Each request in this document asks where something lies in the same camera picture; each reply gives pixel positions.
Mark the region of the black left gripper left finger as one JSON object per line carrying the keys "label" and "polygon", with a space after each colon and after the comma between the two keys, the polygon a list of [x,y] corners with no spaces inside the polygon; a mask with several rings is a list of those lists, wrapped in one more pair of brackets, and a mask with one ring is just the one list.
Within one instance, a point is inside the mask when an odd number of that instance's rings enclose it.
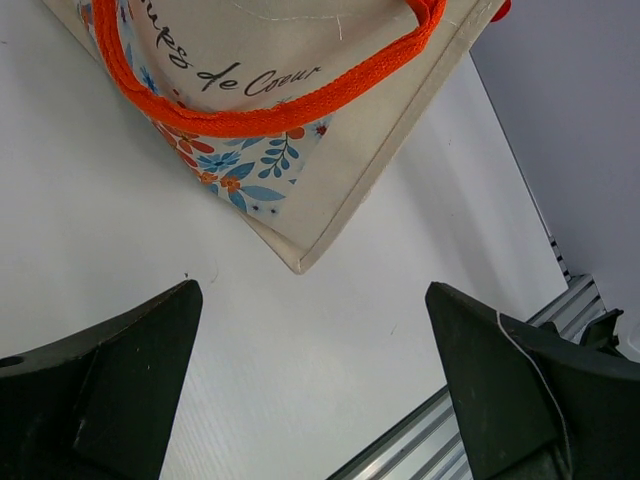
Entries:
{"label": "black left gripper left finger", "polygon": [[158,478],[202,305],[198,282],[185,280],[119,316],[2,358],[2,478]]}

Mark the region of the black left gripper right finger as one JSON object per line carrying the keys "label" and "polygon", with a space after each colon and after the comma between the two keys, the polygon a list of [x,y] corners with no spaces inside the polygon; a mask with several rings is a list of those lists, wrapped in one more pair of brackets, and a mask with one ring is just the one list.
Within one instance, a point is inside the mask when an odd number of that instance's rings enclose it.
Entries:
{"label": "black left gripper right finger", "polygon": [[474,478],[638,478],[639,365],[617,349],[620,311],[571,342],[445,283],[425,301]]}

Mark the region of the canvas bag with orange handles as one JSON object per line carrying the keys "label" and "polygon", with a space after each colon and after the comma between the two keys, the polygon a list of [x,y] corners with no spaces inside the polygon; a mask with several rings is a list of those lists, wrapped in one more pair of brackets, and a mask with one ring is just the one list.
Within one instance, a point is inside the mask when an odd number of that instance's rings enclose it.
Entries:
{"label": "canvas bag with orange handles", "polygon": [[296,273],[333,243],[506,1],[52,1]]}

